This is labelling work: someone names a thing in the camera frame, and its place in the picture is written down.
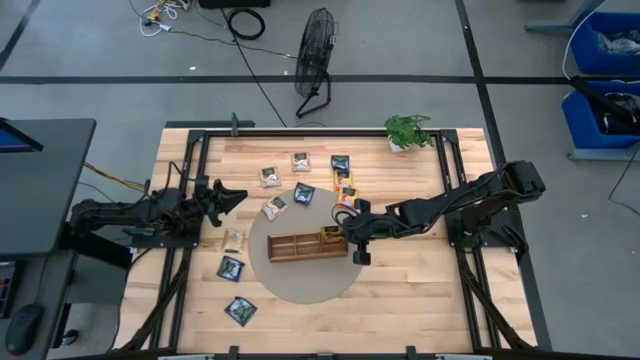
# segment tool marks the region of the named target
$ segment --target black fan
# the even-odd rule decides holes
[[[334,27],[333,15],[322,8],[311,13],[304,28],[296,65],[296,91],[307,99],[296,111],[298,118],[321,109],[331,102],[331,77],[327,73],[327,67],[335,43]],[[302,112],[309,100],[318,96],[320,85],[325,79],[327,80],[327,101]]]

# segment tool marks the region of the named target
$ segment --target keyboard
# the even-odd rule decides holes
[[[8,318],[11,311],[17,284],[16,265],[15,261],[0,262],[0,319]]]

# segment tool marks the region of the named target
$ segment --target fan stand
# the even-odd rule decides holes
[[[302,119],[303,116],[312,113],[316,110],[320,110],[323,107],[329,105],[329,103],[331,102],[331,76],[329,75],[328,72],[325,71],[324,73],[324,78],[327,80],[327,101],[324,102],[324,104],[320,104],[312,109],[309,109],[307,111],[301,112],[302,109],[307,105],[307,103],[309,102],[309,100],[311,100],[314,96],[319,96],[320,94],[318,94],[318,92],[314,92],[313,94],[309,95],[307,97],[307,100],[305,100],[302,105],[300,105],[300,107],[298,108],[298,111],[296,111],[296,115],[298,116],[298,119]]]

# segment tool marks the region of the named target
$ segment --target white pot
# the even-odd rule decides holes
[[[394,144],[393,142],[391,142],[391,137],[387,137],[387,139],[389,140],[389,147],[391,148],[391,152],[403,152],[403,151],[407,151],[409,150],[409,148],[403,149],[400,146]]]

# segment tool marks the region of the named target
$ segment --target small packet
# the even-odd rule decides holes
[[[339,226],[323,226],[320,228],[320,238],[323,245],[344,243],[344,234]]]
[[[291,156],[291,169],[294,172],[311,171],[311,159],[309,153],[295,153]]]
[[[338,205],[352,208],[356,203],[358,195],[358,190],[354,188],[340,188],[340,191],[338,192]]]
[[[234,229],[226,229],[224,231],[224,245],[222,251],[226,253],[239,254],[242,252],[244,244],[244,233]]]
[[[269,221],[273,221],[273,219],[277,218],[284,212],[287,208],[287,204],[282,200],[279,196],[276,196],[272,199],[267,200],[267,202],[262,205],[262,212],[267,216]]]
[[[316,188],[311,185],[297,183],[296,189],[293,191],[293,200],[298,204],[309,205],[315,191]]]
[[[242,272],[243,266],[244,263],[242,261],[238,261],[225,255],[220,262],[216,275],[223,279],[238,282],[240,281],[240,273]]]
[[[280,186],[280,178],[278,177],[276,167],[260,170],[260,182],[262,183],[262,187]]]
[[[349,171],[349,155],[331,155],[333,170]]]
[[[353,187],[353,172],[336,170],[333,172],[333,187],[335,191],[340,191],[342,188]]]
[[[251,317],[256,313],[256,311],[258,311],[257,307],[250,303],[249,300],[239,296],[236,296],[231,305],[224,309],[224,312],[229,314],[229,316],[231,316],[233,320],[238,322],[242,327],[251,320]]]

